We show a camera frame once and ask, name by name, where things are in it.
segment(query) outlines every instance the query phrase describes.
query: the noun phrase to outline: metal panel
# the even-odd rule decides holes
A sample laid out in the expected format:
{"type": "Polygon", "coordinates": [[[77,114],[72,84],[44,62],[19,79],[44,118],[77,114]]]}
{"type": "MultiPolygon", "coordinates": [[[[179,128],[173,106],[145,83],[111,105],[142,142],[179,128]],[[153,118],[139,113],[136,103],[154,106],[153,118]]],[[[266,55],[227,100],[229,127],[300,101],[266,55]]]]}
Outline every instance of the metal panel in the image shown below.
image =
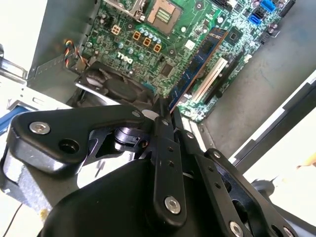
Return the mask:
{"type": "Polygon", "coordinates": [[[100,2],[100,0],[47,1],[28,78],[34,76],[38,66],[64,53],[65,40],[71,39],[76,45],[82,45],[86,41],[86,35],[92,27],[100,2]]]}

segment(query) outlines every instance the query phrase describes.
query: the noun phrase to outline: blue sata port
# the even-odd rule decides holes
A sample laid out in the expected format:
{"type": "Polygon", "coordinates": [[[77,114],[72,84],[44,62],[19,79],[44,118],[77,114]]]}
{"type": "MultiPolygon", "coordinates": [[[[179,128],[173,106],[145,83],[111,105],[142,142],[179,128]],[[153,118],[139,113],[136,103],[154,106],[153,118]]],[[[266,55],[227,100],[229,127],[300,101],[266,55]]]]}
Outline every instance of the blue sata port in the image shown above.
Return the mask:
{"type": "Polygon", "coordinates": [[[248,20],[256,26],[259,26],[261,24],[261,19],[259,19],[255,14],[251,14],[248,20]]]}
{"type": "Polygon", "coordinates": [[[260,6],[262,6],[266,11],[270,13],[276,9],[276,6],[270,0],[262,0],[260,6]]]}

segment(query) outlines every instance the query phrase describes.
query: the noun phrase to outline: orange component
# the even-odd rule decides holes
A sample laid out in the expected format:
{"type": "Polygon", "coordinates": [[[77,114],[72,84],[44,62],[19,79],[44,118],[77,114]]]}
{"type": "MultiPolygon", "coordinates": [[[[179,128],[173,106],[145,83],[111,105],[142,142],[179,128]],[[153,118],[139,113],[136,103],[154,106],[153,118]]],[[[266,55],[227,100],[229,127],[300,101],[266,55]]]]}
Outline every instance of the orange component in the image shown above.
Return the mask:
{"type": "Polygon", "coordinates": [[[144,39],[143,45],[146,46],[146,47],[148,47],[151,42],[152,42],[152,40],[151,40],[150,38],[147,38],[147,37],[146,37],[146,38],[144,39]]]}
{"type": "Polygon", "coordinates": [[[140,34],[138,31],[135,31],[135,32],[134,32],[134,35],[133,35],[133,39],[134,39],[134,40],[139,40],[140,35],[141,35],[141,34],[140,34]]]}
{"type": "Polygon", "coordinates": [[[159,53],[160,50],[161,50],[161,45],[160,45],[160,44],[156,44],[156,45],[154,46],[154,52],[159,53]]]}

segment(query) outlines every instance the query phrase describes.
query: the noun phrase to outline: cable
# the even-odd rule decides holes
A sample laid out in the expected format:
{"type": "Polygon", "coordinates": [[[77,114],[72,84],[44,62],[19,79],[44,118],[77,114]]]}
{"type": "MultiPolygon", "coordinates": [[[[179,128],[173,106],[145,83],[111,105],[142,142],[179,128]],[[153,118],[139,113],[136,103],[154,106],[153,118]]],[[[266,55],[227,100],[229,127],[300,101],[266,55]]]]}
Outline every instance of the cable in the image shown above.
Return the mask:
{"type": "Polygon", "coordinates": [[[84,58],[80,55],[78,48],[74,45],[74,43],[73,43],[71,40],[67,40],[67,41],[66,41],[65,47],[66,47],[66,50],[65,50],[65,65],[66,65],[66,68],[69,68],[69,56],[70,56],[71,48],[75,50],[75,54],[78,56],[78,58],[79,58],[85,65],[87,65],[88,67],[90,67],[90,65],[89,65],[89,63],[87,62],[87,60],[84,59],[84,58]]]}
{"type": "Polygon", "coordinates": [[[14,221],[14,218],[15,218],[16,214],[18,213],[18,211],[20,210],[20,208],[22,207],[22,205],[23,205],[23,204],[21,203],[21,204],[19,205],[19,207],[16,209],[16,211],[15,211],[15,213],[14,213],[14,215],[13,215],[11,221],[10,221],[10,224],[8,225],[8,228],[6,228],[6,231],[4,232],[4,235],[3,235],[2,237],[5,237],[6,234],[8,233],[8,231],[10,230],[10,227],[11,227],[13,221],[14,221]]]}

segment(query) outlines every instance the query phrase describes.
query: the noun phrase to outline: silver screw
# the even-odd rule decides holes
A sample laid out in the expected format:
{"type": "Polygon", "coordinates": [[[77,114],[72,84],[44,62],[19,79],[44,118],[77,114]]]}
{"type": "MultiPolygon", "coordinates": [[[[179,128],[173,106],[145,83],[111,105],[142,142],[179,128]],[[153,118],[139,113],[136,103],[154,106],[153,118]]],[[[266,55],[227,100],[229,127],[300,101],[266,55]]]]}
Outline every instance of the silver screw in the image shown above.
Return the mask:
{"type": "Polygon", "coordinates": [[[218,152],[213,152],[216,158],[220,158],[221,155],[218,152]]]}
{"type": "Polygon", "coordinates": [[[194,138],[193,134],[192,134],[192,133],[190,133],[190,132],[187,132],[187,136],[188,136],[188,137],[190,137],[191,139],[193,139],[193,138],[194,138]]]}
{"type": "Polygon", "coordinates": [[[167,120],[163,119],[163,120],[161,120],[161,121],[162,121],[162,123],[163,123],[164,125],[166,125],[166,126],[169,125],[169,123],[167,122],[167,120]]]}
{"type": "Polygon", "coordinates": [[[235,221],[231,221],[229,227],[236,237],[243,237],[242,229],[235,221]]]}
{"type": "Polygon", "coordinates": [[[294,237],[294,234],[287,227],[284,226],[283,229],[289,237],[294,237]]]}
{"type": "Polygon", "coordinates": [[[44,135],[50,132],[50,127],[46,122],[32,122],[30,130],[33,133],[44,135]]]}
{"type": "Polygon", "coordinates": [[[138,118],[140,117],[140,114],[137,111],[133,111],[132,114],[138,118]]]}
{"type": "Polygon", "coordinates": [[[164,205],[172,214],[179,214],[181,207],[180,203],[174,197],[166,197],[164,200],[164,205]]]}

